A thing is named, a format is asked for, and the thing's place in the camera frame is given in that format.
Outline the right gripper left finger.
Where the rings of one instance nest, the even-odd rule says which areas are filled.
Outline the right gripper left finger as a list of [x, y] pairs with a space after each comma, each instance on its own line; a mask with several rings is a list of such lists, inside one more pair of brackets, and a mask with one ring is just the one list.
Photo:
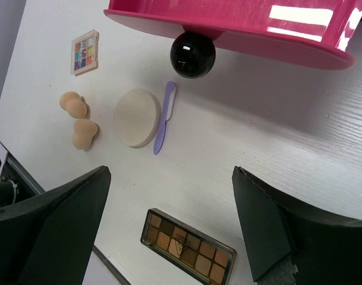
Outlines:
[[0, 284], [81, 284], [110, 184], [100, 166], [0, 208]]

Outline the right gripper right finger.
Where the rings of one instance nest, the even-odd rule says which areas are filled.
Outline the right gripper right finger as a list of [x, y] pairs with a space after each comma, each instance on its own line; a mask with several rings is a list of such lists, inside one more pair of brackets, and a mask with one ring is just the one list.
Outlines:
[[362, 284], [362, 220], [296, 199], [235, 167], [232, 185], [257, 284]]

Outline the brown eyeshadow palette clear case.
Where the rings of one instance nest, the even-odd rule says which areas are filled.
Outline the brown eyeshadow palette clear case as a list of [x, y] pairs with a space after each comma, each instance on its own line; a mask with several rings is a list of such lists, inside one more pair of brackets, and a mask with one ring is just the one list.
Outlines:
[[202, 284], [228, 284], [237, 252], [169, 214], [147, 211], [140, 242]]

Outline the round beige powder puff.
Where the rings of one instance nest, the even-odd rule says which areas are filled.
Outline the round beige powder puff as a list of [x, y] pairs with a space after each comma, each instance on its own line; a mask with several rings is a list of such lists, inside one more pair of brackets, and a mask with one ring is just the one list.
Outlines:
[[155, 137], [160, 116], [161, 106], [156, 96], [147, 90], [132, 89], [116, 105], [113, 128], [125, 145], [143, 147]]

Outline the pink top drawer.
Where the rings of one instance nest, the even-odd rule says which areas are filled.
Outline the pink top drawer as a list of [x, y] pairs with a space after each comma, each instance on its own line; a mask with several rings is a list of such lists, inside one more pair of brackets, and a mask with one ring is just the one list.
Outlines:
[[341, 70], [354, 65], [346, 48], [362, 1], [111, 1], [104, 13], [148, 34], [174, 39], [190, 31], [217, 48]]

